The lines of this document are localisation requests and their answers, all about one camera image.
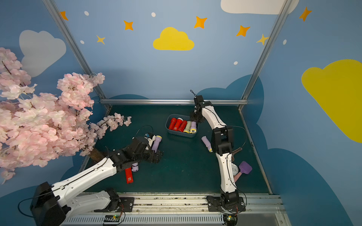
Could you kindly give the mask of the pale green flashlight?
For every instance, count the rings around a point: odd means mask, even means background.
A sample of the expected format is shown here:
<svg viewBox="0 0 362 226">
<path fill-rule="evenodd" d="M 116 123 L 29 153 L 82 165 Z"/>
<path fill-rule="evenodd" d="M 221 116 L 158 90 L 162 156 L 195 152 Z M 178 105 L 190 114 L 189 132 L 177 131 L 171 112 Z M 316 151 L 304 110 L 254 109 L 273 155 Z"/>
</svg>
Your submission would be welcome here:
<svg viewBox="0 0 362 226">
<path fill-rule="evenodd" d="M 186 126 L 185 126 L 185 128 L 183 130 L 184 133 L 190 134 L 191 124 L 192 124 L 191 121 L 187 121 L 187 124 L 186 124 Z"/>
</svg>

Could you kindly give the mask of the purple flashlight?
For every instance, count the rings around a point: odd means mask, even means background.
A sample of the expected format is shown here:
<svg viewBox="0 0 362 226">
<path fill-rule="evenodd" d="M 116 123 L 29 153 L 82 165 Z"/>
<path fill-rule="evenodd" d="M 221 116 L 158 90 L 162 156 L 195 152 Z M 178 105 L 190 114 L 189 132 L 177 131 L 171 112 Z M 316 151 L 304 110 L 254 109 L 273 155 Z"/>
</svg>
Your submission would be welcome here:
<svg viewBox="0 0 362 226">
<path fill-rule="evenodd" d="M 138 172 L 138 171 L 139 171 L 139 163 L 133 163 L 132 172 Z"/>
<path fill-rule="evenodd" d="M 156 153 L 158 151 L 158 147 L 159 147 L 159 144 L 161 141 L 162 141 L 162 137 L 160 135 L 156 135 L 152 148 L 151 148 L 154 151 L 154 153 Z"/>
<path fill-rule="evenodd" d="M 211 142 L 208 140 L 208 138 L 206 136 L 203 136 L 201 138 L 201 140 L 203 141 L 203 143 L 205 144 L 206 148 L 208 149 L 209 152 L 213 152 L 212 150 L 212 146 L 211 146 Z"/>
<path fill-rule="evenodd" d="M 196 132 L 197 132 L 197 123 L 195 121 L 192 121 L 190 127 L 190 134 L 194 134 Z"/>
</svg>

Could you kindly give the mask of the red flashlight cluster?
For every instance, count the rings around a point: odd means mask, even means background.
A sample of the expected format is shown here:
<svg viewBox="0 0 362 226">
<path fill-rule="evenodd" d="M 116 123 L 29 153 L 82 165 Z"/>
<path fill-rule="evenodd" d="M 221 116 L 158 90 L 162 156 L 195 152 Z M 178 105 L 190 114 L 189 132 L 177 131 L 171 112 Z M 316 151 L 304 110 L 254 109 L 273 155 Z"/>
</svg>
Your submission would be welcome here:
<svg viewBox="0 0 362 226">
<path fill-rule="evenodd" d="M 170 121 L 170 125 L 169 125 L 168 129 L 169 129 L 169 130 L 173 130 L 176 123 L 177 123 L 177 119 L 176 119 L 176 118 L 172 118 L 171 121 Z"/>
</svg>

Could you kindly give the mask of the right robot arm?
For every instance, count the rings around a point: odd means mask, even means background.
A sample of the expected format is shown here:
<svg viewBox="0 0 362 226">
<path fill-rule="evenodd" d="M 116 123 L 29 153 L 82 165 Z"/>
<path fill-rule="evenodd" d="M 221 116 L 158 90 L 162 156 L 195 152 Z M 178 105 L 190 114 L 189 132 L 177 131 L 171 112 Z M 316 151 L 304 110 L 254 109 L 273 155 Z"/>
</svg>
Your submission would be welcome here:
<svg viewBox="0 0 362 226">
<path fill-rule="evenodd" d="M 195 95 L 194 103 L 195 108 L 190 115 L 191 120 L 196 123 L 207 121 L 212 129 L 211 148 L 216 154 L 219 163 L 221 195 L 227 201 L 233 197 L 239 197 L 231 167 L 232 151 L 234 148 L 233 128 L 221 120 L 212 103 L 205 101 L 201 95 Z"/>
</svg>

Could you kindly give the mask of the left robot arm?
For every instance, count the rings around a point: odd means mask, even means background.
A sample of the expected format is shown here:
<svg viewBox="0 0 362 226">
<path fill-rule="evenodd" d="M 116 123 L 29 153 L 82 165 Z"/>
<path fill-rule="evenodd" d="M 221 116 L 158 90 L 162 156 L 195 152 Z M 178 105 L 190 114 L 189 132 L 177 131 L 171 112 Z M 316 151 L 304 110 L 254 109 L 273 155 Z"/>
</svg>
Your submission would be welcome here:
<svg viewBox="0 0 362 226">
<path fill-rule="evenodd" d="M 109 152 L 100 162 L 73 177 L 52 185 L 40 184 L 30 204 L 36 225 L 59 226 L 70 217 L 90 211 L 122 211 L 124 204 L 114 189 L 93 195 L 79 194 L 142 161 L 158 163 L 162 157 L 158 149 L 161 140 L 161 136 L 152 133 L 135 137 L 130 145 Z"/>
</svg>

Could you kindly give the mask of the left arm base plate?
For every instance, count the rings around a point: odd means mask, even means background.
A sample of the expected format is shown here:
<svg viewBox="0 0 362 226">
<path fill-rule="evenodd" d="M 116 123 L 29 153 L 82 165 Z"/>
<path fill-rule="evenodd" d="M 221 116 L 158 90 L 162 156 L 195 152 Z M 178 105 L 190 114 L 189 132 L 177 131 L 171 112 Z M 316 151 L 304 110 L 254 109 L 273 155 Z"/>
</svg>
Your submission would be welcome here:
<svg viewBox="0 0 362 226">
<path fill-rule="evenodd" d="M 134 197 L 120 197 L 118 200 L 111 200 L 106 208 L 94 212 L 132 212 L 134 201 Z"/>
</svg>

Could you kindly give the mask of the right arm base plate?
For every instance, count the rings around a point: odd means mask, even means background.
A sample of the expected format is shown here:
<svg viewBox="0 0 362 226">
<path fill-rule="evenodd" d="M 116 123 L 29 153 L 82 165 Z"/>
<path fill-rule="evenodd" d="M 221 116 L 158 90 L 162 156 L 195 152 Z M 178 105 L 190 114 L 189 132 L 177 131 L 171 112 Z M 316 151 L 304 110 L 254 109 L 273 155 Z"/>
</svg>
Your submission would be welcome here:
<svg viewBox="0 0 362 226">
<path fill-rule="evenodd" d="M 246 210 L 246 205 L 242 197 L 227 196 L 207 196 L 207 207 L 209 212 L 229 212 L 229 213 L 241 213 Z"/>
</svg>

